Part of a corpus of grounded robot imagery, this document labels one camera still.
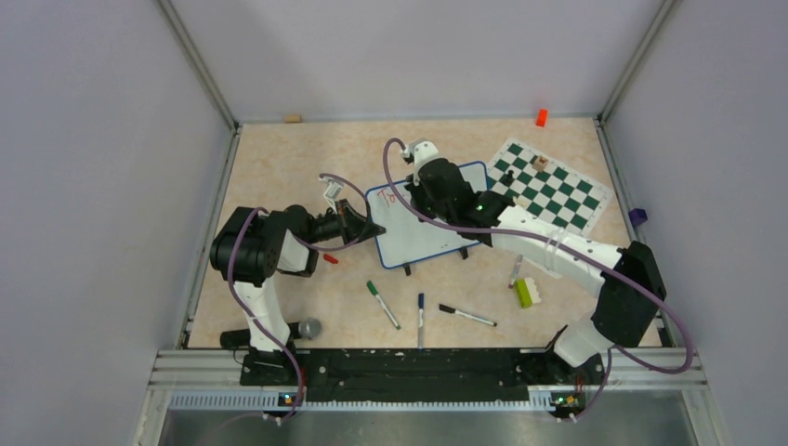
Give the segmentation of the red marker cap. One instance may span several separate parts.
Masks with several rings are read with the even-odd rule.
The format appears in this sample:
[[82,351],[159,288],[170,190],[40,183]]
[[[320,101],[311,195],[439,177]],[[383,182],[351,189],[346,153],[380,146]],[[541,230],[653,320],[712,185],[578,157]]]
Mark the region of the red marker cap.
[[339,263],[339,260],[338,260],[337,258],[335,258],[334,256],[331,256],[331,255],[329,255],[329,254],[324,254],[324,255],[323,255],[323,258],[324,258],[324,259],[325,259],[327,262],[329,262],[329,263],[331,263],[331,264],[333,264],[333,265],[336,265],[336,264],[338,264],[338,263]]

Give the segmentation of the blue framed whiteboard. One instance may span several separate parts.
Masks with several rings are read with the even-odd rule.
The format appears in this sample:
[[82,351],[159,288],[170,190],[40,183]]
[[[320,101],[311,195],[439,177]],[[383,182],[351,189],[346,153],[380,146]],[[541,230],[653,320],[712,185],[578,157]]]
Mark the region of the blue framed whiteboard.
[[387,185],[367,190],[365,197],[370,205],[372,221],[385,229],[384,234],[375,237],[384,269],[404,268],[478,244],[453,231],[420,222]]

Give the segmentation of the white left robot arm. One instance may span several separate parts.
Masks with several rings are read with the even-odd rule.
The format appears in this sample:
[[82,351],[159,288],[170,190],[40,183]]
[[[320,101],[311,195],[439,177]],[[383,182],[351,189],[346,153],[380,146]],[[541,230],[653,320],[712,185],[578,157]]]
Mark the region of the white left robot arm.
[[387,230],[342,199],[335,210],[314,216],[302,205],[265,213],[238,207],[210,249],[210,266],[228,284],[247,321],[246,329],[219,336],[222,348],[247,348],[254,365],[276,384],[294,379],[298,360],[287,348],[294,338],[277,296],[280,274],[310,277],[319,259],[316,243],[333,239],[345,247]]

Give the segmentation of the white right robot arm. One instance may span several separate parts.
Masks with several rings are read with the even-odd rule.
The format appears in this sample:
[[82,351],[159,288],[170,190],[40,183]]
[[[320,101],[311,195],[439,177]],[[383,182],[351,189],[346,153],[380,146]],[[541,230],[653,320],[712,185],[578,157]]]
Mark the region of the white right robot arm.
[[596,298],[593,312],[553,341],[545,357],[552,380],[569,383],[591,357],[637,347],[656,313],[666,308],[663,280],[647,245],[598,243],[547,223],[501,193],[472,190],[459,166],[437,153],[405,153],[403,159],[413,168],[404,205],[421,221],[521,255]]

